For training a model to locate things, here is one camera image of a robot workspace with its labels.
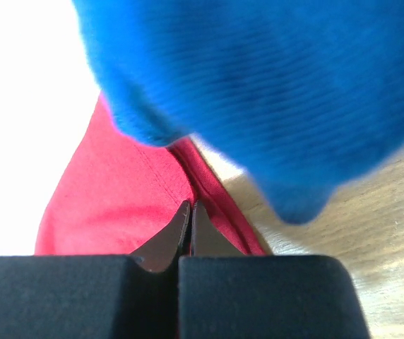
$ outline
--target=blue fleece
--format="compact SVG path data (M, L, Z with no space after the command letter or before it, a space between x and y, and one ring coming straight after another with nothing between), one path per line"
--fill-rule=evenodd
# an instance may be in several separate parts
M73 0L119 130L196 132L287 222L404 144L403 0Z

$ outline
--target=red cloth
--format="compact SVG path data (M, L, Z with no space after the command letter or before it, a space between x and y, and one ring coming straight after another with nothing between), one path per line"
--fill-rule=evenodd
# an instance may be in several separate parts
M196 199L239 250L264 254L189 139L170 149L140 145L114 129L100 98L44 213L35 253L129 254L158 233L182 201Z

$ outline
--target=wooden surface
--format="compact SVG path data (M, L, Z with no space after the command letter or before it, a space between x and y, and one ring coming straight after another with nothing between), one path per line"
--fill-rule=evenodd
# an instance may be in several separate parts
M283 225L241 171L197 142L274 254L328 254L353 276L374 338L404 338L404 150L348 184L308 227Z

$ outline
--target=white background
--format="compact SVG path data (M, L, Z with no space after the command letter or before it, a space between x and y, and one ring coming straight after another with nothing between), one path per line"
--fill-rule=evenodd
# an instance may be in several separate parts
M33 252L97 94L71 0L0 1L0 255Z

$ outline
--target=wooden table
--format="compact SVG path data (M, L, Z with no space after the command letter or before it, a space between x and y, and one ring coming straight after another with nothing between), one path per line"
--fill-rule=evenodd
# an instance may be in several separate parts
M197 144L270 251L340 259L353 276L373 337L404 338L404 150L342 188L308 227L288 227L244 171Z

